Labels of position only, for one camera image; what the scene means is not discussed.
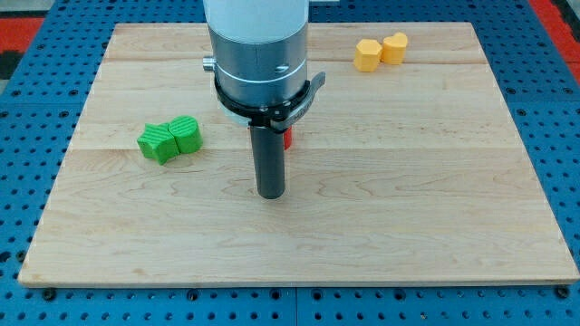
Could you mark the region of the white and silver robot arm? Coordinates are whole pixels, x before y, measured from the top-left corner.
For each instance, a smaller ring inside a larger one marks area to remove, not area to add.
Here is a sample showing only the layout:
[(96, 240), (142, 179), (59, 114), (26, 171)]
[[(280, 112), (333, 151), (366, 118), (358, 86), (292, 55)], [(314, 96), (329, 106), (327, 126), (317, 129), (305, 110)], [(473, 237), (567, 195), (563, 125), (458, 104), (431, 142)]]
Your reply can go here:
[(308, 0), (204, 0), (203, 6), (227, 115), (248, 122), (242, 110), (272, 108), (305, 92)]

